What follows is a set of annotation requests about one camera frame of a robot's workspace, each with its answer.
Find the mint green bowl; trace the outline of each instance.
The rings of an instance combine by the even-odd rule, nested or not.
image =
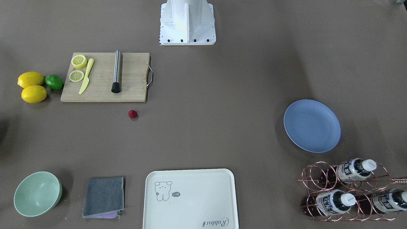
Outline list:
[[[14,207],[27,217],[39,216],[51,210],[62,195],[62,185],[49,172],[36,172],[26,177],[14,194]]]

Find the red berry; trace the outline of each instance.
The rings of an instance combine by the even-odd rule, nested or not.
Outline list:
[[[134,119],[137,116],[137,111],[135,110],[131,110],[129,111],[129,117]]]

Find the bottle label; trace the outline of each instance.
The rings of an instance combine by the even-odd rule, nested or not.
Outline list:
[[[356,172],[354,169],[354,163],[357,159],[359,158],[344,162],[338,166],[337,175],[341,181],[345,183],[352,183],[353,181],[361,181],[370,176],[361,176]]]
[[[372,202],[375,207],[384,213],[406,211],[406,209],[401,208],[394,202],[392,197],[393,194],[389,193],[394,190],[396,189],[375,193],[372,198]]]
[[[317,207],[326,216],[346,213],[345,211],[341,211],[337,207],[335,207],[333,203],[332,195],[337,191],[338,190],[323,192],[317,196]]]

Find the bottle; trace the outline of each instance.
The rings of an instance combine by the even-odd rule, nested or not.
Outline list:
[[[354,181],[362,181],[371,175],[371,171],[377,167],[376,162],[372,159],[362,160],[356,158],[347,162],[343,162],[333,168],[329,168],[325,174],[321,174],[322,183],[326,183],[326,188],[339,188],[343,185],[353,183]]]
[[[367,198],[372,200],[373,210]],[[364,215],[369,215],[370,211],[372,211],[372,215],[407,211],[407,191],[400,189],[390,189],[367,196],[358,196],[358,200],[361,213]]]
[[[352,194],[335,189],[321,192],[317,196],[306,197],[302,200],[301,206],[306,215],[317,217],[345,214],[355,203],[356,199]]]

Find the bowl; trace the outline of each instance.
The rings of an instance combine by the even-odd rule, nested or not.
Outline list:
[[[62,185],[49,172],[36,172],[26,177],[14,194],[14,207],[18,213],[34,217],[51,210],[62,195]]]
[[[287,108],[284,128],[298,147],[313,153],[333,149],[341,137],[341,126],[335,114],[311,99],[295,101]]]

